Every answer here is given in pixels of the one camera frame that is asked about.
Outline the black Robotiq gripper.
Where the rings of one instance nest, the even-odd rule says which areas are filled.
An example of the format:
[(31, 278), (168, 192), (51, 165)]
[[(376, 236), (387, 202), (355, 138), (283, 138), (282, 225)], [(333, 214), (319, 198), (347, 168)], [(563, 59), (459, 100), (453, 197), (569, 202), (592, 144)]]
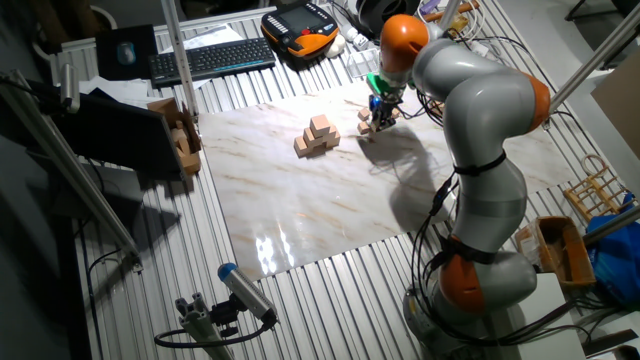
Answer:
[(372, 130), (385, 130), (393, 125), (393, 111), (400, 104), (400, 98), (396, 94), (371, 94), (369, 96), (369, 110), (372, 117)]

